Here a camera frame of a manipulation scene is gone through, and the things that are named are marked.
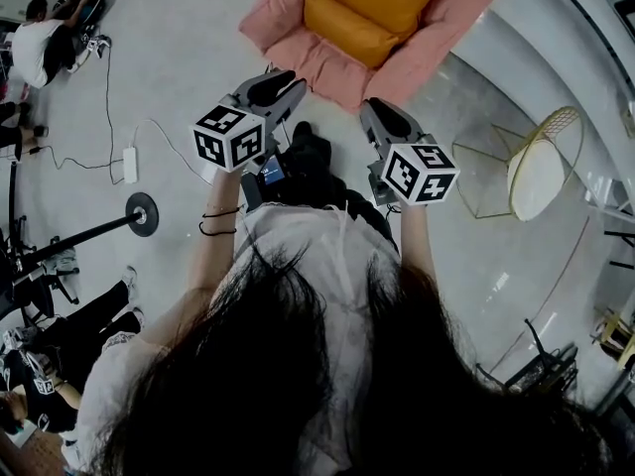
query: white tiled floor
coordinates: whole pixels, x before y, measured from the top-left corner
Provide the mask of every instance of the white tiled floor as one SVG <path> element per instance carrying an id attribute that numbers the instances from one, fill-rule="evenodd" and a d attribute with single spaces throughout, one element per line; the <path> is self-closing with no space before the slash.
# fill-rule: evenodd
<path id="1" fill-rule="evenodd" d="M 115 157 L 130 142 L 135 125 L 154 118 L 201 170 L 188 124 L 266 66 L 237 32 L 254 1 L 115 0 L 102 23 L 103 33 L 113 40 L 110 114 Z M 106 59 L 90 58 L 72 77 L 61 75 L 39 94 L 37 114 L 51 128 L 49 141 L 58 161 L 74 157 L 85 164 L 107 162 L 106 70 Z M 532 127 L 487 80 L 454 57 L 447 58 L 405 109 L 448 146 L 455 139 L 486 139 L 490 123 L 521 133 Z M 370 196 L 366 166 L 376 156 L 357 118 L 309 94 L 287 124 L 290 133 L 300 120 L 314 123 L 318 133 L 332 141 L 333 172 Z M 107 170 L 88 172 L 66 165 L 58 172 L 44 151 L 22 165 L 19 197 L 21 210 L 29 216 L 29 236 L 43 246 L 54 235 L 65 237 L 121 216 L 126 198 L 135 191 L 151 194 L 161 212 L 159 231 L 140 239 L 123 228 L 78 246 L 81 275 L 75 285 L 81 300 L 88 301 L 111 287 L 131 264 L 139 272 L 141 301 L 152 320 L 183 291 L 208 187 L 151 125 L 140 129 L 136 146 L 137 184 L 112 186 Z M 489 180 L 482 171 L 475 174 L 474 164 L 459 161 L 463 181 Z M 120 168 L 113 170 L 120 178 Z M 5 161 L 0 161 L 0 172 L 5 181 Z M 510 376 L 534 355 L 523 324 L 528 317 L 543 332 L 548 350 L 570 341 L 580 346 L 578 397 L 592 404 L 616 373 L 613 363 L 590 346 L 593 306 L 601 298 L 621 309 L 632 290 L 624 285 L 632 279 L 626 271 L 605 266 L 611 250 L 623 249 L 618 239 L 602 236 L 604 221 L 589 211 L 582 194 L 574 178 L 543 214 L 521 223 L 513 218 L 475 221 L 453 192 L 446 203 L 430 209 L 430 225 L 445 305 L 468 361 L 480 362 L 487 370 L 495 367 L 498 378 Z M 6 205 L 5 199 L 0 202 Z M 396 239 L 398 222 L 392 215 Z M 624 290 L 621 296 L 615 295 L 615 288 L 603 287 L 613 282 Z M 71 311 L 63 299 L 58 306 L 61 312 Z"/>

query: long black hair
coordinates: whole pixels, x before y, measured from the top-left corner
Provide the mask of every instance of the long black hair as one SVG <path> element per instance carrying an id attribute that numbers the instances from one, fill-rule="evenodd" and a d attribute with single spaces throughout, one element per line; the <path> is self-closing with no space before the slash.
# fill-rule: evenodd
<path id="1" fill-rule="evenodd" d="M 104 476 L 298 474 L 298 445 L 330 390 L 320 296 L 301 255 L 253 259 L 140 379 L 104 430 Z M 454 347 L 435 283 L 367 272 L 372 380 L 347 432 L 352 474 L 607 474 L 594 419 L 561 397 L 481 386 Z"/>

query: white cable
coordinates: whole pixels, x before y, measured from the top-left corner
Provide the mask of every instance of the white cable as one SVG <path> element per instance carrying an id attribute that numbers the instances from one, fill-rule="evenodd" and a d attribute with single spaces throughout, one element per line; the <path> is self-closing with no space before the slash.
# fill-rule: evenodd
<path id="1" fill-rule="evenodd" d="M 161 131 L 161 134 L 163 134 L 163 137 L 166 138 L 166 141 L 168 142 L 168 145 L 170 146 L 170 148 L 172 149 L 172 151 L 177 154 L 179 157 L 181 157 L 181 160 L 184 162 L 184 164 L 188 167 L 188 169 L 194 173 L 197 177 L 199 177 L 200 179 L 202 179 L 205 183 L 207 183 L 208 185 L 211 185 L 211 183 L 209 181 L 207 181 L 205 178 L 203 178 L 201 175 L 199 175 L 191 166 L 190 163 L 186 160 L 186 158 L 181 155 L 181 152 L 179 152 L 179 150 L 177 150 L 172 142 L 170 141 L 170 138 L 168 137 L 168 135 L 166 134 L 166 131 L 163 130 L 163 128 L 161 127 L 161 125 L 159 125 L 159 123 L 157 123 L 155 120 L 153 120 L 152 118 L 146 118 L 145 120 L 141 120 L 137 126 L 135 127 L 135 132 L 132 135 L 132 142 L 130 143 L 130 148 L 135 146 L 135 142 L 137 141 L 137 131 L 139 130 L 139 127 L 141 127 L 142 124 L 144 124 L 145 122 L 150 122 L 152 124 L 155 125 L 155 127 L 157 127 L 157 129 L 159 129 Z"/>

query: white shirt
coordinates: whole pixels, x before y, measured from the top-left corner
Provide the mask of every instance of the white shirt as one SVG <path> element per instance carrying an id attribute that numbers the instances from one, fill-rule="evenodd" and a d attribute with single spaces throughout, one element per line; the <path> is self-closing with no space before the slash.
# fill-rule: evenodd
<path id="1" fill-rule="evenodd" d="M 13 65 L 31 86 L 42 88 L 49 79 L 44 70 L 44 51 L 49 38 L 63 23 L 62 20 L 48 20 L 40 23 L 20 25 L 11 46 Z"/>
<path id="2" fill-rule="evenodd" d="M 237 224 L 239 270 L 251 259 L 247 231 L 256 235 L 262 255 L 284 245 L 288 258 L 307 249 L 297 270 L 324 299 L 324 327 L 330 377 L 328 404 L 312 419 L 300 442 L 302 474 L 329 476 L 351 466 L 346 443 L 346 412 L 354 409 L 360 388 L 369 382 L 367 358 L 366 270 L 375 262 L 379 276 L 390 277 L 399 256 L 390 242 L 361 217 L 339 210 L 264 205 Z M 230 271 L 222 288 L 232 275 Z M 86 381 L 77 414 L 77 448 L 83 468 L 101 447 L 98 434 L 125 407 L 127 392 L 165 348 L 138 336 L 104 351 Z"/>

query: bracelet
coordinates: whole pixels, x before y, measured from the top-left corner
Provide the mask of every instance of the bracelet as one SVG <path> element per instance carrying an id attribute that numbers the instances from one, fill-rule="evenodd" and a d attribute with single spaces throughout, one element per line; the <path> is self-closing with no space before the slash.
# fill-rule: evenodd
<path id="1" fill-rule="evenodd" d="M 242 207 L 244 206 L 244 204 L 241 204 L 240 206 L 237 206 L 235 210 L 231 210 L 231 211 L 227 211 L 225 213 L 218 213 L 216 215 L 207 215 L 207 214 L 203 214 L 202 218 L 216 218 L 216 217 L 224 217 L 225 215 L 231 215 L 233 213 L 238 213 Z"/>
<path id="2" fill-rule="evenodd" d="M 200 231 L 200 234 L 204 234 L 205 236 L 218 236 L 221 234 L 235 234 L 236 233 L 236 229 L 234 229 L 233 231 L 219 231 L 217 233 L 206 233 L 202 229 L 202 222 L 200 222 L 200 224 L 198 225 L 198 230 Z"/>

